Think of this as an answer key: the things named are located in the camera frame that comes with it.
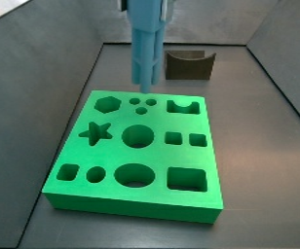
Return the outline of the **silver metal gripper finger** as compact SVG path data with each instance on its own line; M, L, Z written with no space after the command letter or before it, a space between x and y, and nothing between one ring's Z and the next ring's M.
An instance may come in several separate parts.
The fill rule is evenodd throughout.
M127 10L127 0L120 0L120 11L125 11Z

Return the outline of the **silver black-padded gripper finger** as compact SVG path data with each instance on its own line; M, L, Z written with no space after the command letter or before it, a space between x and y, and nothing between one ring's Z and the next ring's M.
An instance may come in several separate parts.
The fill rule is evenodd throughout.
M169 21L173 14L175 0L161 0L160 21Z

